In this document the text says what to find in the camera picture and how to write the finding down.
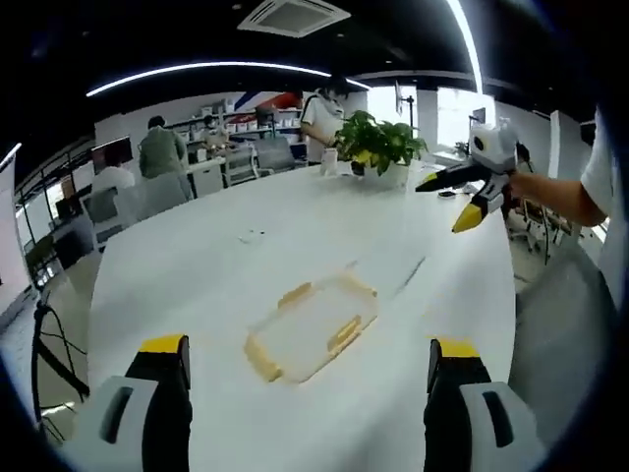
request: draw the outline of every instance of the transparent plastic box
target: transparent plastic box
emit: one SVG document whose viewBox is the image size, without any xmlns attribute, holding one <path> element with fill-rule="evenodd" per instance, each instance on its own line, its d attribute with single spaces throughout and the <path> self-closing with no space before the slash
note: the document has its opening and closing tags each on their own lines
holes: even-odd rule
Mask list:
<svg viewBox="0 0 629 472">
<path fill-rule="evenodd" d="M 250 328 L 245 353 L 268 382 L 308 380 L 354 342 L 377 316 L 376 292 L 349 273 L 288 292 Z"/>
</svg>

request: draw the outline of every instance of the computer monitor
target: computer monitor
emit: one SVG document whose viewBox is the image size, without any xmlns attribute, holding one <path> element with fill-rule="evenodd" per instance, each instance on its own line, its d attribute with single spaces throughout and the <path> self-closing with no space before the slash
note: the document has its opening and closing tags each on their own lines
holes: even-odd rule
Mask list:
<svg viewBox="0 0 629 472">
<path fill-rule="evenodd" d="M 105 155 L 109 153 L 118 154 L 123 163 L 129 162 L 134 158 L 131 152 L 131 139 L 125 136 L 124 138 L 118 138 L 104 145 L 93 147 L 91 150 L 91 160 L 94 164 L 94 174 L 98 174 L 102 169 L 107 167 Z"/>
</svg>

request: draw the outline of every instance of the green shirt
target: green shirt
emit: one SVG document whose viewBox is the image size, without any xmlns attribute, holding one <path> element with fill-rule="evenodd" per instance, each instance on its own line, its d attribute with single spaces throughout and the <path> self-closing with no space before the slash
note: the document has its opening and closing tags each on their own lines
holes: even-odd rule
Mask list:
<svg viewBox="0 0 629 472">
<path fill-rule="evenodd" d="M 146 179 L 168 172 L 182 172 L 181 159 L 186 153 L 186 143 L 181 136 L 155 126 L 140 143 L 140 172 Z"/>
</svg>

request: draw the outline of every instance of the potted plant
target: potted plant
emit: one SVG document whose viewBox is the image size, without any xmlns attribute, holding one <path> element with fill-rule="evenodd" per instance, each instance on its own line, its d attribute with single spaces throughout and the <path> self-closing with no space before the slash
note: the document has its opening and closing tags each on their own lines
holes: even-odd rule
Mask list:
<svg viewBox="0 0 629 472">
<path fill-rule="evenodd" d="M 406 183 L 408 166 L 421 149 L 421 138 L 413 138 L 413 128 L 405 123 L 377 123 L 366 111 L 356 111 L 336 133 L 339 155 L 352 161 L 352 171 L 366 180 L 396 187 Z"/>
</svg>

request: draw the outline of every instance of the person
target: person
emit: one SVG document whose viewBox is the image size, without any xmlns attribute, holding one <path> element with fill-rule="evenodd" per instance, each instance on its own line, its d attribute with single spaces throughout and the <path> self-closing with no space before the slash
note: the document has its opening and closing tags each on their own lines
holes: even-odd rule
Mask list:
<svg viewBox="0 0 629 472">
<path fill-rule="evenodd" d="M 321 163 L 327 148 L 336 146 L 336 132 L 343 127 L 345 111 L 339 103 L 341 97 L 347 97 L 348 86 L 345 78 L 332 75 L 325 87 L 318 88 L 306 100 L 302 114 L 302 132 L 310 137 L 308 145 L 308 163 Z"/>
<path fill-rule="evenodd" d="M 529 199 L 583 226 L 597 226 L 609 217 L 600 252 L 599 269 L 617 310 L 623 296 L 627 223 L 617 162 L 613 159 L 602 119 L 597 111 L 596 137 L 590 161 L 580 181 L 561 181 L 540 174 L 515 172 L 510 177 L 514 197 Z"/>
<path fill-rule="evenodd" d="M 105 165 L 106 167 L 91 182 L 92 194 L 112 187 L 120 192 L 121 189 L 136 185 L 136 177 L 131 171 L 122 167 L 122 156 L 118 152 L 113 151 L 113 149 L 106 149 Z"/>
<path fill-rule="evenodd" d="M 161 116 L 148 120 L 148 133 L 140 143 L 140 172 L 153 179 L 168 172 L 182 172 L 181 160 L 186 156 L 186 143 L 172 130 L 165 130 Z"/>
<path fill-rule="evenodd" d="M 201 132 L 201 146 L 208 152 L 214 152 L 218 148 L 225 148 L 229 145 L 229 134 L 224 127 L 216 125 L 216 120 L 212 116 L 203 118 L 205 125 Z"/>
</svg>

